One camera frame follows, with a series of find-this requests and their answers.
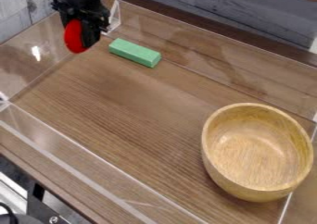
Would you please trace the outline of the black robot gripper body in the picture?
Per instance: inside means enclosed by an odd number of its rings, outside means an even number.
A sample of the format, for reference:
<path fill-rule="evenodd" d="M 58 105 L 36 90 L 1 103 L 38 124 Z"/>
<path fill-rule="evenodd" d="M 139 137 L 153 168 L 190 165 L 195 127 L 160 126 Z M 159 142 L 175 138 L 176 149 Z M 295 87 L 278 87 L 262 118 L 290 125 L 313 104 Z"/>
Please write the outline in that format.
<path fill-rule="evenodd" d="M 108 18 L 108 9 L 101 0 L 52 0 L 52 8 L 64 10 L 72 19 Z"/>

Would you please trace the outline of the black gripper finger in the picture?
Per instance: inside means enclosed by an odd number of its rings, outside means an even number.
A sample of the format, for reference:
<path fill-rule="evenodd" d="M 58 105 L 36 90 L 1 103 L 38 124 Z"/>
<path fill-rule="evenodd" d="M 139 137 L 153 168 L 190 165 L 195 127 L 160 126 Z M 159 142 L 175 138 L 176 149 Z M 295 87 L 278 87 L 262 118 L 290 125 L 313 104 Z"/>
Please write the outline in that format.
<path fill-rule="evenodd" d="M 70 16 L 68 15 L 68 13 L 64 10 L 58 11 L 58 16 L 60 16 L 62 26 L 66 26 L 68 22 L 72 19 Z"/>
<path fill-rule="evenodd" d="M 105 17 L 81 19 L 80 25 L 81 43 L 85 48 L 89 48 L 100 40 L 101 31 L 108 27 L 108 19 Z"/>

